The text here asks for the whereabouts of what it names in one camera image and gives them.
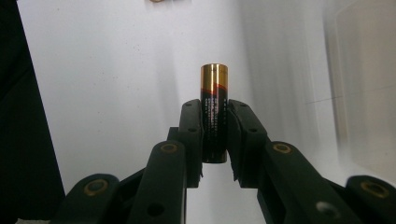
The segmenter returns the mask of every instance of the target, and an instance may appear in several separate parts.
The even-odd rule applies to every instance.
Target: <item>gold battery top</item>
[[[201,91],[212,94],[228,89],[228,68],[224,64],[209,63],[201,67]]]

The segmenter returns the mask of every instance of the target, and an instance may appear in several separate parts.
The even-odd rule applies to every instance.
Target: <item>battery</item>
[[[210,63],[201,67],[201,105],[204,126],[202,162],[227,161],[228,68]]]

